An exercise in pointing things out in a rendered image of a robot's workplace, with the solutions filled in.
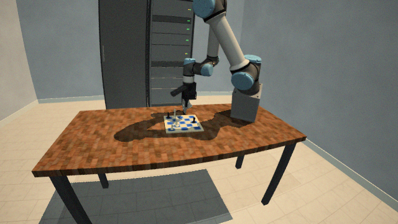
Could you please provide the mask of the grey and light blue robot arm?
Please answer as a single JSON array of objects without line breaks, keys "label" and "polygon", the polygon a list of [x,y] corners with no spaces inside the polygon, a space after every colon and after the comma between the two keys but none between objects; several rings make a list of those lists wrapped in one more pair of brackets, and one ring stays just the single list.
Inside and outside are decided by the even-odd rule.
[{"label": "grey and light blue robot arm", "polygon": [[233,86],[245,95],[257,94],[260,89],[258,83],[261,58],[255,55],[243,55],[225,18],[227,0],[193,0],[192,8],[198,17],[210,25],[208,50],[206,59],[202,63],[195,63],[193,58],[184,60],[183,82],[194,82],[195,74],[210,77],[213,67],[220,61],[218,54],[221,45],[230,64],[229,70],[232,74]]}]

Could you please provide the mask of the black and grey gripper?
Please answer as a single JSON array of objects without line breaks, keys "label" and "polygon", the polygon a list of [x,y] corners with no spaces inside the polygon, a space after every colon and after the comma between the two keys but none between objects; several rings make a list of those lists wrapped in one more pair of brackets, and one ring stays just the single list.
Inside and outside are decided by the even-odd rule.
[{"label": "black and grey gripper", "polygon": [[[197,92],[196,92],[196,85],[197,83],[184,83],[188,88],[182,92],[182,108],[183,112],[186,114],[187,109],[192,107],[189,100],[196,100]],[[194,95],[194,97],[193,97]]]}]

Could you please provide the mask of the blue and cream chessboard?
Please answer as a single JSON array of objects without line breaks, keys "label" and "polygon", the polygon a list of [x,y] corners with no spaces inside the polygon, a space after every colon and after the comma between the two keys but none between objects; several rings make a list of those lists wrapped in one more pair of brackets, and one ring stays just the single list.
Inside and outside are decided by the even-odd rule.
[{"label": "blue and cream chessboard", "polygon": [[[166,134],[204,131],[196,115],[177,115],[176,117],[178,118],[179,127],[175,127],[175,118],[173,116],[170,116],[170,118],[164,116]],[[192,123],[194,117],[196,123]],[[171,130],[171,124],[174,130]]]}]

